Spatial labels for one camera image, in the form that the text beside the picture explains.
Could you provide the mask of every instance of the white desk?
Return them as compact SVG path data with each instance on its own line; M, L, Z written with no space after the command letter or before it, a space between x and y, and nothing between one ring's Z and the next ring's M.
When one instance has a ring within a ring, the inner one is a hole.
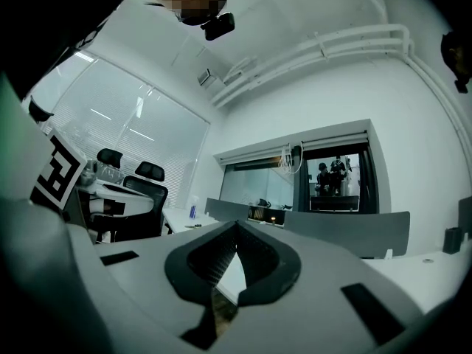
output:
M186 226L194 226L201 224L202 226L208 226L210 224L217 223L217 221L210 216L206 216L202 213L197 212L195 219L190 219L190 211L186 209L172 209L166 208L162 210L166 221L169 223L170 228L176 234L179 232L189 231L192 228ZM231 302L237 305L237 298L241 291L246 289L246 278L244 277L243 265L238 257L235 255L233 261L229 264L225 274L217 284L216 288Z
M472 240L462 244L456 254L436 251L364 262L396 283L427 313L456 294L471 264L471 255ZM424 263L425 259L433 263Z
M154 207L154 201L148 195L99 179L95 180L92 185L76 186L76 188L79 191L86 192L96 198L90 200L90 212L99 213L100 215L107 215L103 212L103 201L106 199L118 199L118 202L125 204L123 213L115 213L114 216L145 214L146 212L151 211Z

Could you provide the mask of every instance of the person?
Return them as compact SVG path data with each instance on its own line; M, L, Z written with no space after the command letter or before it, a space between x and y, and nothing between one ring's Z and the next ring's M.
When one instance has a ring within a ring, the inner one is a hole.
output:
M56 66L85 49L123 0L1 0L0 71L19 99ZM214 18L226 0L157 0L180 22L199 25Z
M353 171L353 169L351 168L351 159L347 156L346 156L346 168L350 170L351 172Z
M341 181L345 176L346 167L344 166L344 162L341 161L341 157L337 156L336 160L331 163L331 181L334 195L341 195Z
M467 83L472 77L472 54L467 48L468 42L457 32L442 36L441 55L446 66L454 73L460 93L467 93Z
M331 195L331 174L327 171L324 162L319 163L319 174L316 177L315 190L319 192L319 196L326 197Z

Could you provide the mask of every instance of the black rubber pad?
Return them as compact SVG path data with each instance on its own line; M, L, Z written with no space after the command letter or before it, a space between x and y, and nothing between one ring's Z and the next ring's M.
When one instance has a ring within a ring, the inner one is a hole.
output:
M103 265L113 265L115 263L122 263L123 261L132 260L133 258L139 257L134 251L124 251L123 253L111 254L109 256L103 256L100 259Z
M379 345L385 344L405 330L361 283L343 287L341 291Z

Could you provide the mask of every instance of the white ceiling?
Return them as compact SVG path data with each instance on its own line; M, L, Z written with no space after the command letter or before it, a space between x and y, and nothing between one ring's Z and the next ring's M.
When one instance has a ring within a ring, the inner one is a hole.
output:
M208 42L199 27L177 22L164 8L125 0L103 33L162 65L200 74L210 68L220 77L246 57L266 60L314 33L378 24L369 0L228 0L236 29Z

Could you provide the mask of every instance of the white cable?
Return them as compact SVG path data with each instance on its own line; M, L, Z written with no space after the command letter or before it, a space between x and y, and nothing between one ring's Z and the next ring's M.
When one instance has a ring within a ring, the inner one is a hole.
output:
M295 174L302 167L303 142L300 142L300 147L302 148L302 153L300 155L300 165L298 166L298 169L295 172L291 171L292 170L292 151L291 151L290 145L288 145L288 152L287 152L285 146L282 148L282 153L281 153L280 160L279 160L279 169L284 174Z

